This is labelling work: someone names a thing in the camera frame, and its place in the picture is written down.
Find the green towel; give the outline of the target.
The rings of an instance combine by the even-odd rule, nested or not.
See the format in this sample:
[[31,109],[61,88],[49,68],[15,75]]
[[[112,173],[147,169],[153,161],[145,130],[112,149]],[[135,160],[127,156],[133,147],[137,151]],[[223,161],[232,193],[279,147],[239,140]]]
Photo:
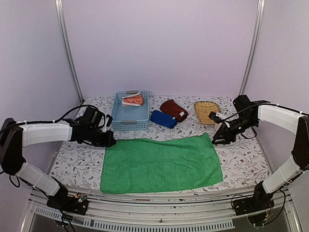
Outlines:
[[100,191],[182,191],[222,180],[220,160],[207,134],[170,141],[119,140],[105,151]]

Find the orange bunny pattern towel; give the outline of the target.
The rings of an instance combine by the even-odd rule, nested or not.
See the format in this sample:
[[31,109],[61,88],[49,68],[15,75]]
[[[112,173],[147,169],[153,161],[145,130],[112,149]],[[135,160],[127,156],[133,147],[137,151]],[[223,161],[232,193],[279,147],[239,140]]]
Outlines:
[[123,107],[140,107],[144,105],[144,98],[140,92],[122,97],[121,104]]

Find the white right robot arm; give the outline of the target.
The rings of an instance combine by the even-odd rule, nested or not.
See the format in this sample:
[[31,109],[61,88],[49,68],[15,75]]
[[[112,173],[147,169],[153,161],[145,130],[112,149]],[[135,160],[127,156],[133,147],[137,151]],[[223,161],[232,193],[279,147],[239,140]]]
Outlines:
[[273,164],[273,173],[254,188],[250,207],[261,210],[274,192],[296,180],[309,168],[309,115],[270,101],[251,101],[247,95],[233,100],[236,112],[230,116],[210,112],[209,118],[220,127],[213,136],[214,145],[228,145],[247,129],[262,123],[266,138],[259,142]]

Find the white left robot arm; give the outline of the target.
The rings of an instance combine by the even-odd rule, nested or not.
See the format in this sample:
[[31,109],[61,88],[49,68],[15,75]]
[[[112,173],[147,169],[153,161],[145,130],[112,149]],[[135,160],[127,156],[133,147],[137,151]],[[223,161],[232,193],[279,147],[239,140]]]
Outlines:
[[63,142],[98,148],[116,144],[108,129],[112,116],[92,105],[80,105],[54,120],[16,121],[9,117],[0,129],[0,166],[32,188],[42,191],[62,210],[72,205],[68,190],[46,173],[52,154]]

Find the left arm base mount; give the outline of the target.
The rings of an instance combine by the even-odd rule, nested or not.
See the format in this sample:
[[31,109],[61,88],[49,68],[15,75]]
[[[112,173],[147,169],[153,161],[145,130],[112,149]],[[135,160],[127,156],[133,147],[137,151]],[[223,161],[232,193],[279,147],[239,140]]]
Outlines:
[[61,212],[85,216],[89,205],[87,196],[81,193],[70,196],[68,193],[68,190],[61,186],[54,196],[48,196],[46,205]]

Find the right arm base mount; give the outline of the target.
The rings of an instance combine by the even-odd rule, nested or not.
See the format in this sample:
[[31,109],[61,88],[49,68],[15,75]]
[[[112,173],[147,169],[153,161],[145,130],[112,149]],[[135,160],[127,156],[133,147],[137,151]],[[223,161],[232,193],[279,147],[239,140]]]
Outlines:
[[232,199],[231,206],[237,216],[270,209],[274,206],[273,195],[274,193],[267,193],[262,183],[259,183],[254,187],[253,196]]

